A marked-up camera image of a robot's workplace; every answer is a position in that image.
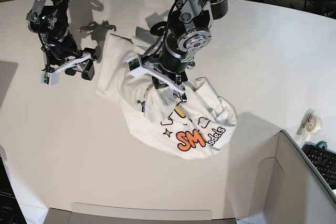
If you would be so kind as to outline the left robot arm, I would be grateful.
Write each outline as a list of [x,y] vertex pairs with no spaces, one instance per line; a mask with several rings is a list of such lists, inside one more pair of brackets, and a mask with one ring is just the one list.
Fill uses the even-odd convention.
[[167,20],[150,29],[150,34],[158,37],[156,50],[141,59],[149,67],[156,89],[169,87],[186,101],[185,70],[194,68],[196,53],[212,39],[213,21],[227,12],[228,0],[175,0]]

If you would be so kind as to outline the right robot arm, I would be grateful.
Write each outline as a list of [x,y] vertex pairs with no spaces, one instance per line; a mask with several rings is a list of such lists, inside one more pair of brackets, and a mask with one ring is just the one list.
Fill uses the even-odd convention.
[[81,73],[84,80],[95,75],[98,60],[92,48],[78,49],[68,27],[67,10],[71,0],[35,0],[26,20],[32,33],[38,35],[44,57],[42,82],[56,85],[61,72],[69,76]]

